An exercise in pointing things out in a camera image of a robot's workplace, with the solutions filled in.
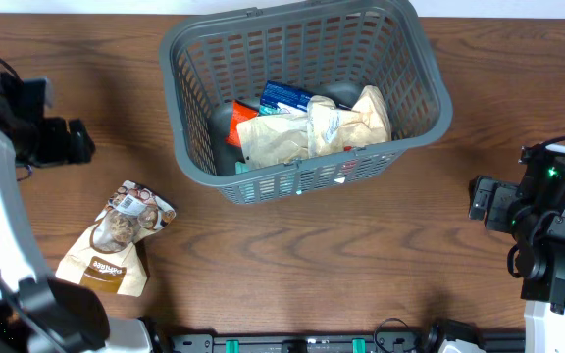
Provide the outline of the beige pouch with label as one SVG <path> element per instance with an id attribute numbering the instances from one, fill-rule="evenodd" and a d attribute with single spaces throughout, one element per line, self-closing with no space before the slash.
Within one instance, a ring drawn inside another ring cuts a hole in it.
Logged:
<path id="1" fill-rule="evenodd" d="M 391 124 L 385 100 L 373 85 L 363 88 L 349 110 L 340 109 L 328 97 L 315 95 L 307 107 L 308 156 L 343 152 L 346 147 L 365 147 L 391 141 Z"/>

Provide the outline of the teal snack packet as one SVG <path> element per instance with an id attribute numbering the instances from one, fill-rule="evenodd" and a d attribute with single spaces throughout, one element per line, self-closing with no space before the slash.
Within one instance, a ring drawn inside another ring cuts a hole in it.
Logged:
<path id="1" fill-rule="evenodd" d="M 241 162 L 236 162 L 235 163 L 235 173 L 238 174 L 242 174 L 242 173 L 247 173 L 249 172 L 249 166 L 245 163 L 241 163 Z"/>

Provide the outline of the brown cookie snack pouch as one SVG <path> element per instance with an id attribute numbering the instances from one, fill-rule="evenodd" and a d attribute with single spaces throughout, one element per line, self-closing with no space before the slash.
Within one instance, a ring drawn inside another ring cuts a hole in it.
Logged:
<path id="1" fill-rule="evenodd" d="M 136 244 L 175 217 L 174 207 L 154 191 L 124 181 L 61 260 L 56 277 L 92 290 L 140 296 L 147 274 Z"/>

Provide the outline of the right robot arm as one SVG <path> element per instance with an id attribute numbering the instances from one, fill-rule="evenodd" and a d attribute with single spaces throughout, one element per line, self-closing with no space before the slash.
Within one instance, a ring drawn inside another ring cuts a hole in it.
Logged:
<path id="1" fill-rule="evenodd" d="M 509 234 L 508 273 L 522 282 L 525 349 L 565 352 L 565 137 L 523 147 L 522 179 L 477 176 L 469 217 Z"/>

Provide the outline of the tissue multipack blue side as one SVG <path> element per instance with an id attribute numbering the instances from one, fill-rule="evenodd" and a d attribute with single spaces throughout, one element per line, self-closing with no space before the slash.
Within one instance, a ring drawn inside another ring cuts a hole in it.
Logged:
<path id="1" fill-rule="evenodd" d="M 308 103 L 315 95 L 330 98 L 339 109 L 349 110 L 358 99 L 361 90 L 360 86 L 347 82 L 298 88 L 268 81 L 260 97 L 259 115 L 306 113 Z"/>

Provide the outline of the orange cracker sleeve pack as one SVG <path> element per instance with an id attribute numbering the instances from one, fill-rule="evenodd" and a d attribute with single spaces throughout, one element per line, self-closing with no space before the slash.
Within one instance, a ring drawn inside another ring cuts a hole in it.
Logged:
<path id="1" fill-rule="evenodd" d="M 235 147 L 241 147 L 240 138 L 238 135 L 237 126 L 240 123 L 249 121 L 257 117 L 259 112 L 251 107 L 244 105 L 241 102 L 232 102 L 231 122 L 229 133 L 225 138 L 225 143 Z"/>

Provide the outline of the beige paper pouch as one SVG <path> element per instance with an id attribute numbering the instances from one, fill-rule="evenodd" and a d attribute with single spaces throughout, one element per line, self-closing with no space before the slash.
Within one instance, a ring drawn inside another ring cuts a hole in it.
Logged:
<path id="1" fill-rule="evenodd" d="M 307 114 L 258 116 L 237 125 L 250 170 L 304 160 L 308 154 Z"/>

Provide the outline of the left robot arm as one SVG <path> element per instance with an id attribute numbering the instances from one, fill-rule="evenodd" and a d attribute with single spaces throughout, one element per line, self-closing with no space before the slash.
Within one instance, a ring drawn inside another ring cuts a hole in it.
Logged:
<path id="1" fill-rule="evenodd" d="M 153 322 L 109 317 L 90 290 L 54 276 L 26 214 L 17 170 L 83 164 L 81 120 L 47 118 L 51 84 L 0 58 L 0 352 L 165 352 Z"/>

